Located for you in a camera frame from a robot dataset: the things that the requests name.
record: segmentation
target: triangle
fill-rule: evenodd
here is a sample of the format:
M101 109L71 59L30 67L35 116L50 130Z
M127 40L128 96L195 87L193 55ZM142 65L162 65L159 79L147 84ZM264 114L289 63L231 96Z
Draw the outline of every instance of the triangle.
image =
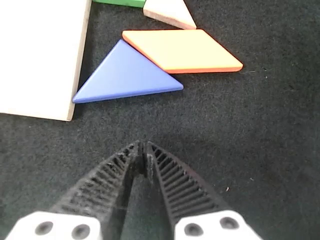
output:
M181 29L197 28L184 0L146 0L143 14Z
M76 104L182 90L184 86L122 39L74 96Z
M93 2L143 8L146 0L93 0Z
M126 30L123 38L170 74L240 71L243 64L204 30Z

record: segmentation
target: green tangram piece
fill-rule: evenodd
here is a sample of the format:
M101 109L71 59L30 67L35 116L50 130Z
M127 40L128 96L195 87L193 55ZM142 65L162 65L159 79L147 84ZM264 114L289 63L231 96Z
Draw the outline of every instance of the green tangram piece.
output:
M96 3L124 5L136 8L143 8L146 0L93 0Z

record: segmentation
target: wooden block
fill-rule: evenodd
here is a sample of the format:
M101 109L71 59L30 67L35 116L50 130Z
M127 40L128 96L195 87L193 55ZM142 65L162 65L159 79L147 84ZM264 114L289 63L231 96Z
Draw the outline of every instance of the wooden block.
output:
M74 96L76 104L159 94L184 86L122 39Z
M184 0L146 0L143 14L181 29L197 28Z
M124 5L129 7L143 8L146 0L93 0L102 4Z
M170 74L236 72L243 67L201 29L126 30L122 36Z
M71 121L90 6L0 1L0 113Z

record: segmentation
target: blue triangle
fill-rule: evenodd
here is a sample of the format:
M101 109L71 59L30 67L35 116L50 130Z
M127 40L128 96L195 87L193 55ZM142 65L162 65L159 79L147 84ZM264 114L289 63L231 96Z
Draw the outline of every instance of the blue triangle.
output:
M182 90L184 86L122 39L80 88L75 104Z

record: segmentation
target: dark gray carpet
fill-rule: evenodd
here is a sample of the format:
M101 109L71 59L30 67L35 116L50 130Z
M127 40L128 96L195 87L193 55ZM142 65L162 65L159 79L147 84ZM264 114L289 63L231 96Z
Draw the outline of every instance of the dark gray carpet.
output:
M198 171L265 240L319 239L319 1L186 3L244 69L175 75L183 91L78 105L72 122L1 114L0 239L137 139ZM80 85L127 29L170 26L138 8L94 3ZM134 183L123 240L163 239L149 187Z

